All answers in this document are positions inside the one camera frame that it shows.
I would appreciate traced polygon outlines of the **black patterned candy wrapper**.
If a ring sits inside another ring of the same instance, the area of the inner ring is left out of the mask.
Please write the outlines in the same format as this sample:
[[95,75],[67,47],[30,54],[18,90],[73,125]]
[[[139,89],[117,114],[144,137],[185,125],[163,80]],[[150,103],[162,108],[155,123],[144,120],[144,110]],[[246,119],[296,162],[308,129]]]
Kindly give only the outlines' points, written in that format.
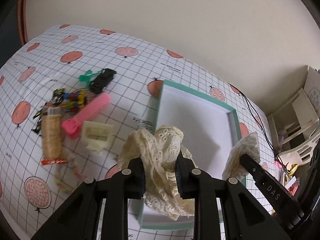
[[[45,106],[59,106],[59,105],[61,105],[61,103],[63,102],[64,94],[65,94],[64,88],[54,90],[52,98],[48,102],[46,102],[44,105]],[[37,135],[40,135],[40,132],[41,132],[41,121],[42,121],[43,113],[44,113],[44,107],[42,106],[42,108],[39,111],[37,111],[35,113],[35,115],[33,116],[33,119],[36,119],[37,122],[36,122],[35,127],[32,129],[32,131],[34,133],[36,133]]]

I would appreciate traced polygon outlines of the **cream plastic hair clip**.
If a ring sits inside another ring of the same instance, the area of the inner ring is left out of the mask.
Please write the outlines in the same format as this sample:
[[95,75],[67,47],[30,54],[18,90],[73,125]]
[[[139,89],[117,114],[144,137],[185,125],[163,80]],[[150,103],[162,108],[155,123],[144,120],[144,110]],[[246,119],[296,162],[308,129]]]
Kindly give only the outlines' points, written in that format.
[[102,155],[103,150],[110,147],[112,135],[113,125],[84,121],[80,139],[88,150]]

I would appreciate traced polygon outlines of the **white wooden shelf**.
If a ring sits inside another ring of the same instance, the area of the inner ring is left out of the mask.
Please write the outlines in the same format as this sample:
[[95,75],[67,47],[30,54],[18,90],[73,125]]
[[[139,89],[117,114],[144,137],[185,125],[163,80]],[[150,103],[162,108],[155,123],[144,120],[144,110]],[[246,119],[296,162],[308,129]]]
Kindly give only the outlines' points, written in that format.
[[281,161],[285,165],[308,164],[319,142],[319,70],[308,66],[304,87],[267,119]]

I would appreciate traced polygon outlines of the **cream lace scrunchie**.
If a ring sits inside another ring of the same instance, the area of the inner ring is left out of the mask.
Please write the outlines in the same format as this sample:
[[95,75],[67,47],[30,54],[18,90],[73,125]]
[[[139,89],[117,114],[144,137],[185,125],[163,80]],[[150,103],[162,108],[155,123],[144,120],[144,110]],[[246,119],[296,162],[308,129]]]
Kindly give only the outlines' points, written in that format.
[[123,170],[130,160],[140,157],[145,171],[145,205],[172,220],[194,215],[194,201],[180,197],[175,177],[178,155],[193,159],[182,145],[183,138],[175,126],[161,126],[154,134],[141,128],[129,134],[117,160],[118,169]]

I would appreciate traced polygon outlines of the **black toy car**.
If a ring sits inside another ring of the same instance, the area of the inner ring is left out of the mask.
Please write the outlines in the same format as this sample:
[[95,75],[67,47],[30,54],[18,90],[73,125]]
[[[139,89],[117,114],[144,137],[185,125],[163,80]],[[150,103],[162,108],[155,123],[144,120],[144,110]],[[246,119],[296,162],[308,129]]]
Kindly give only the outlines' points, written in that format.
[[91,81],[89,90],[94,94],[100,94],[104,88],[114,79],[116,71],[110,68],[102,69],[101,73]]

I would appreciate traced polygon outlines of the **pomegranate grid tablecloth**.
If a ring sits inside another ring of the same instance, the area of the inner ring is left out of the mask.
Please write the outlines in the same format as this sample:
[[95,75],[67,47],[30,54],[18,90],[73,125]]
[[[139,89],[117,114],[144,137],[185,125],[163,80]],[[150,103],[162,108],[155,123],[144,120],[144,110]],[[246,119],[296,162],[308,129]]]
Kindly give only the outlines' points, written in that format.
[[1,68],[1,207],[31,239],[75,238],[77,213],[59,212],[84,189],[129,177],[130,138],[169,185],[157,212],[146,194],[121,202],[127,239],[192,239],[192,200],[178,194],[174,163],[191,158],[221,178],[232,148],[254,138],[275,175],[266,115],[242,92],[185,57],[124,34],[57,25]]

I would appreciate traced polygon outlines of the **colourful plastic clips bundle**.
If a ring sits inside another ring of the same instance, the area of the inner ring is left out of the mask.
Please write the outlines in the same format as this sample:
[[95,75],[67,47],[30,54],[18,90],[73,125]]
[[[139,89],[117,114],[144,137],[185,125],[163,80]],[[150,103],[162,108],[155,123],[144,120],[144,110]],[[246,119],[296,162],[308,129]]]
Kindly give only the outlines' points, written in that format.
[[63,101],[60,108],[68,113],[78,113],[87,105],[87,93],[84,89],[66,93],[63,95]]

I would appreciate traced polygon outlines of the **biscuit snack packet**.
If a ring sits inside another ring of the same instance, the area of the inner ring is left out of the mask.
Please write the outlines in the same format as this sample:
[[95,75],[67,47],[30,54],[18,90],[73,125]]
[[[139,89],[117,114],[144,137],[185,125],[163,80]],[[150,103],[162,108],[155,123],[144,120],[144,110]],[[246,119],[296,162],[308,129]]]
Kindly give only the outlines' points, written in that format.
[[62,114],[60,107],[44,106],[41,118],[42,154],[41,164],[67,163],[62,153]]

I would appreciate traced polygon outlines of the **cotton swabs plastic bag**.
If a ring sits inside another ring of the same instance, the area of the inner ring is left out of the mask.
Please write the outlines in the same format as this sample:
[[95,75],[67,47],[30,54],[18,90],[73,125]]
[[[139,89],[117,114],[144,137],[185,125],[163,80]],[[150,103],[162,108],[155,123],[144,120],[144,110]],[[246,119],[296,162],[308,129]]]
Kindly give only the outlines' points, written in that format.
[[229,177],[244,179],[249,172],[240,164],[240,157],[247,154],[257,163],[260,163],[260,152],[257,132],[249,133],[241,138],[231,149],[225,169],[222,173],[222,179],[227,180]]

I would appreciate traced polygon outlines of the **teal shallow box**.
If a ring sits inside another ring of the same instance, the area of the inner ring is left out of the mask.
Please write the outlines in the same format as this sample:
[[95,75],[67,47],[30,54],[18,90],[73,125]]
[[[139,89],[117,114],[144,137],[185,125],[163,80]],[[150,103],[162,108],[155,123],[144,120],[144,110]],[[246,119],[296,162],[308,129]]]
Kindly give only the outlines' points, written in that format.
[[216,179],[222,178],[229,153],[241,139],[236,110],[190,87],[165,80],[159,95],[155,127],[179,128],[182,145],[195,164]]

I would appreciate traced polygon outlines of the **pink hair roller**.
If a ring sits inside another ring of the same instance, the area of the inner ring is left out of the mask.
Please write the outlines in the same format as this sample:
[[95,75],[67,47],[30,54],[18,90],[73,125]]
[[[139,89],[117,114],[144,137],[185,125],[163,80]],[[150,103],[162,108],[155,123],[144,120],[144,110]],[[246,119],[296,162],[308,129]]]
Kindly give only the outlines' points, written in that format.
[[62,122],[61,127],[71,139],[75,139],[80,135],[84,122],[95,118],[110,103],[111,97],[107,92],[103,92],[75,116]]

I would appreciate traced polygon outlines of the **green plastic toy figure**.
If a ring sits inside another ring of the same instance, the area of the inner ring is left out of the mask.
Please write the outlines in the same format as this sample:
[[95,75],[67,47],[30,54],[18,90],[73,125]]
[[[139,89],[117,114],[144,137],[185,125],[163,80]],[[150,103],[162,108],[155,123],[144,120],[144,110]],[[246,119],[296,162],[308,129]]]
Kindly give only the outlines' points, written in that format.
[[85,88],[88,89],[91,81],[95,79],[99,74],[100,72],[93,73],[91,70],[88,70],[85,72],[85,74],[80,75],[78,80],[79,82],[85,83]]

